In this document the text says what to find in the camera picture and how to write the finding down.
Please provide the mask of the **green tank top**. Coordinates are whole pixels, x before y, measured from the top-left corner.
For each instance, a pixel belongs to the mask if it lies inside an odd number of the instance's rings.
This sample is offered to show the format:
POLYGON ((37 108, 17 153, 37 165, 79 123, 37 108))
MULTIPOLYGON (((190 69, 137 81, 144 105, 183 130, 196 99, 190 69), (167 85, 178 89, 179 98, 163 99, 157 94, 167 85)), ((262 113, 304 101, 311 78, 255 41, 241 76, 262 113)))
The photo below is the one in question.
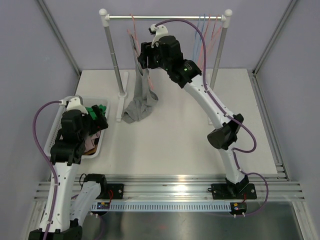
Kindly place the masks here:
POLYGON ((88 114, 91 116, 93 120, 97 120, 101 116, 105 116, 107 107, 105 105, 93 105, 91 107, 85 107, 88 114))

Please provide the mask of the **mauve pink tank top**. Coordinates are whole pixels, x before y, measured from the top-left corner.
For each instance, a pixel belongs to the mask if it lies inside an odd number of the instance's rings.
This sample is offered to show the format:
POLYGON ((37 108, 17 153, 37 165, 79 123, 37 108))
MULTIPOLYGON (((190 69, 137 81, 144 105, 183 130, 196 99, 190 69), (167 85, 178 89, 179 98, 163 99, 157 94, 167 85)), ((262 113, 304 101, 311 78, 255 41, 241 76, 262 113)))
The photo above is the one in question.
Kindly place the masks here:
POLYGON ((88 135, 85 138, 85 142, 84 142, 85 143, 85 152, 88 152, 88 151, 95 148, 95 146, 97 145, 97 143, 99 141, 100 135, 101 135, 101 133, 97 132, 93 135, 88 135))

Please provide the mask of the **brown tank top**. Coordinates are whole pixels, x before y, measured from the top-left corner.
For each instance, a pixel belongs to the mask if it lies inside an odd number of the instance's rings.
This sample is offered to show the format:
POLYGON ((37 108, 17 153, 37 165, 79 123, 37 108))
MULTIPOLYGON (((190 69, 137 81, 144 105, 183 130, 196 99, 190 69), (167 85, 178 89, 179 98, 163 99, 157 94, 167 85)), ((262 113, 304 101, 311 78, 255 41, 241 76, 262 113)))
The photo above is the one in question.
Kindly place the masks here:
POLYGON ((93 148, 93 149, 85 152, 83 155, 84 156, 92 156, 92 155, 94 155, 96 153, 96 151, 97 151, 97 148, 93 148))

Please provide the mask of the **blue hanger of mauve top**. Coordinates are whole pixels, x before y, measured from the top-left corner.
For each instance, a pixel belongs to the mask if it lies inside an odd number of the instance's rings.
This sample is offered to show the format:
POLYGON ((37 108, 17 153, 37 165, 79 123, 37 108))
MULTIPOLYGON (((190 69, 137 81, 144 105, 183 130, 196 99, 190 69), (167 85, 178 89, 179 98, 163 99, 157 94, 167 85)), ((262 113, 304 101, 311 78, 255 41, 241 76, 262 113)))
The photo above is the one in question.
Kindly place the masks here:
MULTIPOLYGON (((200 32, 203 35, 204 34, 204 27, 205 27, 205 22, 206 22, 206 15, 204 14, 203 17, 201 18, 201 28, 200 28, 200 32)), ((201 43, 201 37, 199 39, 199 43, 198 43, 198 51, 197 51, 197 58, 196 58, 196 62, 198 61, 198 57, 199 57, 199 48, 201 47, 202 43, 201 43)))

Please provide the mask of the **blue hanger of green top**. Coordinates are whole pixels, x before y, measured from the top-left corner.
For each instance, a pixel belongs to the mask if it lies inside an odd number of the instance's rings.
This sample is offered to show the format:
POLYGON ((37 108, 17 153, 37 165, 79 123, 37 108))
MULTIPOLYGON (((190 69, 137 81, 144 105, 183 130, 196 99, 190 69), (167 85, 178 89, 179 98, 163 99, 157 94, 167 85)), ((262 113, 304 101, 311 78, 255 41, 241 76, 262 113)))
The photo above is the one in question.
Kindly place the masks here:
MULTIPOLYGON (((198 30, 200 30, 200 28, 201 28, 201 21, 202 21, 202 18, 200 17, 200 18, 198 19, 198 22, 197 22, 197 29, 198 29, 198 30)), ((199 33, 198 33, 197 31, 195 31, 195 34, 194 34, 194 44, 193 44, 193 53, 192 53, 192 60, 193 60, 194 62, 197 61, 199 41, 200 41, 199 33)))

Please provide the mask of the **pink hanger of black top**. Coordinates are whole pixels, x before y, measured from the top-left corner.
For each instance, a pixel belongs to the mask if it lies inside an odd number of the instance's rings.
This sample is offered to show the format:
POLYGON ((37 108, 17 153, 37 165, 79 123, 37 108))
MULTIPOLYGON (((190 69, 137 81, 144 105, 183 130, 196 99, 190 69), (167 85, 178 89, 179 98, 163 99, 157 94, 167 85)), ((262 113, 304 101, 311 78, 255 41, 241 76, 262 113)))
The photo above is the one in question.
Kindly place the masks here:
MULTIPOLYGON (((209 19, 207 22, 207 25, 205 26, 204 32, 203 32, 203 37, 206 40, 208 36, 210 36, 209 38, 209 42, 206 43, 206 56, 209 57, 212 52, 213 49, 215 47, 215 44, 218 40, 218 37, 220 36, 220 33, 222 31, 222 24, 218 23, 218 20, 215 19, 213 21, 213 27, 212 27, 212 31, 209 35, 209 27, 211 25, 211 20, 209 19)), ((200 52, 199 52, 199 56, 198 56, 198 66, 203 69, 204 67, 204 48, 203 45, 201 45, 200 47, 200 52)))

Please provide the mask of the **pink hanger of brown top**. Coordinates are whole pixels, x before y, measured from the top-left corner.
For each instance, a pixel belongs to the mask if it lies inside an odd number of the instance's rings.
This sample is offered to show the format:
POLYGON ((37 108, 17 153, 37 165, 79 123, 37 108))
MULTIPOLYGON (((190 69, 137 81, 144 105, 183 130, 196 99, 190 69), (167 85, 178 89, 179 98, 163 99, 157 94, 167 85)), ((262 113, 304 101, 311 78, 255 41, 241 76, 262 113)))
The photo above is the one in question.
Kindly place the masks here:
MULTIPOLYGON (((205 19, 204 33, 202 35, 206 43, 208 43, 210 29, 211 29, 211 15, 209 14, 205 19)), ((203 67, 203 52, 204 52, 204 48, 201 40, 201 47, 199 48, 198 58, 197 58, 197 64, 200 68, 203 67)))

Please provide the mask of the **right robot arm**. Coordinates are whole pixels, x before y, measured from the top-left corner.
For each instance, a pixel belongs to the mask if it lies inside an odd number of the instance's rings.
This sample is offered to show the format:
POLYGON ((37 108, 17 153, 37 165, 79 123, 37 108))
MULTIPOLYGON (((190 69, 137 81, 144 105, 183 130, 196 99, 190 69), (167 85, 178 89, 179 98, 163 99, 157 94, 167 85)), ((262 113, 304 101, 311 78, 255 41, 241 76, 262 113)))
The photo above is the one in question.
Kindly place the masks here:
POLYGON ((227 111, 215 98, 202 71, 192 60, 183 57, 179 41, 167 35, 156 43, 143 42, 138 62, 143 69, 165 70, 169 78, 190 94, 211 120, 214 130, 207 135, 207 140, 218 150, 226 172, 225 183, 213 183, 209 188, 213 199, 257 199, 254 184, 239 171, 232 152, 244 118, 240 113, 227 111))

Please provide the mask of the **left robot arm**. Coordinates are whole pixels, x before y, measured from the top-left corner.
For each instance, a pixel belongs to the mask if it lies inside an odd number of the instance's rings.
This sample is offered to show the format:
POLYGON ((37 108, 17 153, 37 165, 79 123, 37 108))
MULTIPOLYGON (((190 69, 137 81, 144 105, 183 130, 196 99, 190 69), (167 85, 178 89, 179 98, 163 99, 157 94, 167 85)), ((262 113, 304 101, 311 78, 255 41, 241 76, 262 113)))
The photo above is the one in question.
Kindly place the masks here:
POLYGON ((92 173, 84 178, 80 193, 72 200, 86 137, 106 129, 108 124, 97 105, 92 106, 96 118, 81 103, 68 101, 65 108, 50 156, 45 157, 52 172, 45 212, 38 229, 29 233, 30 240, 80 240, 93 201, 108 194, 106 177, 92 173))

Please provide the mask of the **pink hanger of grey top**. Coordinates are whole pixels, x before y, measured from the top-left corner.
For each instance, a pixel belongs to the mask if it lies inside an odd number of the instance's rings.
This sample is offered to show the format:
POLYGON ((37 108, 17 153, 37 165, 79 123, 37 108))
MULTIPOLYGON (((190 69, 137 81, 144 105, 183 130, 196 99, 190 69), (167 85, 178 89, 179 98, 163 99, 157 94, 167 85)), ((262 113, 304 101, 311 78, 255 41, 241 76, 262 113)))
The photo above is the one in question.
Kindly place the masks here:
MULTIPOLYGON (((131 13, 129 15, 132 18, 132 22, 133 22, 133 35, 132 35, 133 42, 134 42, 133 49, 135 51, 135 56, 138 57, 141 50, 140 50, 139 40, 138 40, 138 36, 137 36, 136 22, 135 22, 134 16, 131 13)), ((153 85, 152 79, 149 75, 147 76, 147 82, 149 84, 150 89, 154 90, 154 85, 153 85)))

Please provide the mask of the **grey tank top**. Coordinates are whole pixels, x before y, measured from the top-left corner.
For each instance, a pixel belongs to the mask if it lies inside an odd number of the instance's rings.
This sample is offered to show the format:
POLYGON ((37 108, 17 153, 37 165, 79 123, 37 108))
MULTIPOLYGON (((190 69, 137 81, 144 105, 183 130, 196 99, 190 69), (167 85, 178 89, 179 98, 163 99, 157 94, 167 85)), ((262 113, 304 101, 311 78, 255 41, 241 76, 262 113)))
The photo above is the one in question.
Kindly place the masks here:
POLYGON ((149 70, 142 69, 142 66, 138 61, 139 51, 137 42, 131 33, 128 35, 135 63, 135 86, 133 98, 128 106, 123 110, 122 120, 127 124, 131 124, 147 118, 152 113, 159 98, 152 91, 150 86, 149 70))

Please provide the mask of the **white plastic basket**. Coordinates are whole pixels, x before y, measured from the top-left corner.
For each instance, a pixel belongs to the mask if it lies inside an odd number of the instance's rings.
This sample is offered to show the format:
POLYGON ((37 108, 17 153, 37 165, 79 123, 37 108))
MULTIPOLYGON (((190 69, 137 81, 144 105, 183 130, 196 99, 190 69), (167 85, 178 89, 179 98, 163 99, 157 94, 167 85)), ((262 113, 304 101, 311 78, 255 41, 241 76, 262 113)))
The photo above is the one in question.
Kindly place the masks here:
MULTIPOLYGON (((104 115, 105 115, 106 118, 108 118, 109 110, 110 110, 110 101, 109 101, 109 99, 107 97, 88 96, 88 95, 81 95, 81 97, 82 97, 82 105, 85 106, 85 107, 91 107, 93 105, 106 106, 106 110, 105 110, 104 115)), ((62 115, 63 115, 63 113, 65 111, 66 111, 66 107, 63 106, 63 105, 60 105, 59 108, 58 108, 57 114, 55 116, 55 119, 53 121, 51 130, 49 132, 47 141, 46 141, 45 146, 44 146, 44 152, 48 157, 51 156, 50 150, 51 150, 52 146, 55 143, 55 140, 56 140, 56 137, 57 137, 59 129, 61 129, 61 118, 62 118, 62 115)), ((101 149, 101 145, 102 145, 102 141, 103 141, 104 133, 105 133, 105 130, 102 130, 101 133, 100 133, 100 137, 99 137, 98 142, 97 142, 97 148, 96 148, 95 153, 92 154, 92 155, 84 155, 82 157, 82 160, 84 160, 84 159, 93 159, 93 158, 96 158, 99 155, 100 149, 101 149)))

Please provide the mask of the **silver clothes rack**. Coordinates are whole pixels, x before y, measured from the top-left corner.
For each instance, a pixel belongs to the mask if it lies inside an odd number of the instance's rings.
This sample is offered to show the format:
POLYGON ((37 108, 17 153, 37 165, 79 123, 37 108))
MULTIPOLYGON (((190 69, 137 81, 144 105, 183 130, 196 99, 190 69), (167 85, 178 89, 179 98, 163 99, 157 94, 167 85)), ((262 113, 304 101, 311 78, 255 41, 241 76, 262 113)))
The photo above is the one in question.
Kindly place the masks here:
MULTIPOLYGON (((106 9, 102 8, 99 10, 99 15, 102 21, 102 25, 104 27, 108 47, 110 50, 111 60, 115 72, 115 77, 118 84, 118 97, 123 103, 125 100, 125 97, 127 97, 126 87, 128 83, 128 77, 121 77, 120 69, 118 66, 117 58, 116 58, 116 52, 113 45, 111 30, 110 30, 110 21, 117 20, 117 21, 124 21, 124 20, 132 20, 130 15, 111 15, 107 12, 106 9)), ((222 51, 225 43, 225 38, 227 35, 227 30, 230 25, 231 16, 233 15, 233 11, 231 9, 227 9, 224 11, 222 15, 217 16, 211 16, 210 19, 212 22, 217 20, 218 22, 221 22, 222 24, 222 30, 219 35, 219 44, 217 48, 217 53, 215 57, 214 67, 210 79, 210 88, 213 89, 216 83, 217 74, 220 66, 220 60, 222 56, 222 51)), ((161 25, 164 24, 165 21, 172 21, 172 22, 192 22, 192 21, 198 21, 199 18, 202 18, 203 16, 143 16, 143 15, 133 15, 135 22, 136 21, 159 21, 161 25)), ((203 57, 206 59, 206 50, 204 50, 203 57)))

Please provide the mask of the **left aluminium frame post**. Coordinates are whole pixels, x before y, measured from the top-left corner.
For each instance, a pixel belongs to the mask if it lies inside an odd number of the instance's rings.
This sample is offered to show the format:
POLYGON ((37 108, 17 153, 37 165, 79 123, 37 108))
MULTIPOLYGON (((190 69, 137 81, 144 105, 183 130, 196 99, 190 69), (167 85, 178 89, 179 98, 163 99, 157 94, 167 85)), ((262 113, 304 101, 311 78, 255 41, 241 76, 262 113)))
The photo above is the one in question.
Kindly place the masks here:
POLYGON ((41 12, 43 13, 45 20, 47 21, 50 29, 52 30, 54 36, 56 37, 58 44, 62 48, 62 51, 64 52, 68 62, 72 66, 76 76, 78 78, 80 78, 82 71, 80 70, 74 56, 72 55, 70 48, 68 47, 68 45, 67 45, 52 13, 51 13, 48 5, 46 4, 46 1, 45 0, 36 0, 35 2, 38 4, 41 12))

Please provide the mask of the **aluminium frame post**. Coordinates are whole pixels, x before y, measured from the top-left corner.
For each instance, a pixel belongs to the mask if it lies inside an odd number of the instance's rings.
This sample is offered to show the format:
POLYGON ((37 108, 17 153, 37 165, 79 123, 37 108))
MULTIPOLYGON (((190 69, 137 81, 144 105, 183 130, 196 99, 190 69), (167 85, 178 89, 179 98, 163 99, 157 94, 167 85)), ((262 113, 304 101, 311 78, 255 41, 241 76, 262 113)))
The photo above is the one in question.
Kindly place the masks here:
POLYGON ((280 37, 282 31, 284 30, 290 16, 294 12, 297 4, 299 3, 299 0, 290 0, 287 7, 285 8, 280 20, 278 21, 274 31, 272 32, 272 35, 270 39, 268 40, 261 56, 259 57, 257 64, 252 69, 252 74, 254 77, 256 77, 261 70, 263 64, 267 60, 268 56, 270 55, 271 50, 273 49, 274 45, 276 44, 278 38, 280 37))
POLYGON ((78 78, 80 78, 82 71, 80 70, 74 56, 72 55, 70 48, 68 47, 68 45, 67 45, 52 13, 51 13, 48 5, 46 4, 46 1, 45 0, 36 0, 35 2, 38 4, 41 12, 43 13, 45 20, 47 21, 50 29, 52 30, 54 36, 56 37, 58 44, 62 48, 62 51, 64 52, 68 62, 72 66, 76 76, 78 78))

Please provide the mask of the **right aluminium frame post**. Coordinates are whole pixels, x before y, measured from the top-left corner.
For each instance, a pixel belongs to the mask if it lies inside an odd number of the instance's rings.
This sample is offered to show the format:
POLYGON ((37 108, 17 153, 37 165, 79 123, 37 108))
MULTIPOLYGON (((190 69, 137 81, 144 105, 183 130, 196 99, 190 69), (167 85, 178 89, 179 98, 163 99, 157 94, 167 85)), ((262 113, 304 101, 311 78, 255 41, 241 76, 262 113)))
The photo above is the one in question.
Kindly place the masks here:
POLYGON ((299 3, 299 0, 290 0, 287 7, 285 8, 280 20, 278 21, 274 31, 272 32, 272 35, 270 39, 268 40, 261 56, 259 57, 257 64, 252 69, 252 74, 254 77, 256 77, 261 70, 263 64, 267 60, 268 56, 270 55, 271 50, 273 49, 274 45, 276 44, 278 38, 280 37, 282 31, 284 30, 290 16, 294 12, 297 4, 299 3))

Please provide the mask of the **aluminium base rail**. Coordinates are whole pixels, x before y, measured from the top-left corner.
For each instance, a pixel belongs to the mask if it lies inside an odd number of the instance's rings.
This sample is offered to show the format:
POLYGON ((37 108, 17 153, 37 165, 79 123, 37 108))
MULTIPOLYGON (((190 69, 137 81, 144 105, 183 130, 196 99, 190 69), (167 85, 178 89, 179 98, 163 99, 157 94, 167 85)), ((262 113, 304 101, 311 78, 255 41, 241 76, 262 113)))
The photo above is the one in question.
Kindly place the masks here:
MULTIPOLYGON (((305 196, 299 182, 289 180, 283 164, 277 163, 277 174, 264 178, 249 176, 255 186, 257 201, 303 202, 305 196)), ((129 201, 209 201, 211 184, 225 182, 222 174, 194 175, 124 175, 108 174, 110 184, 123 184, 123 199, 129 201)))

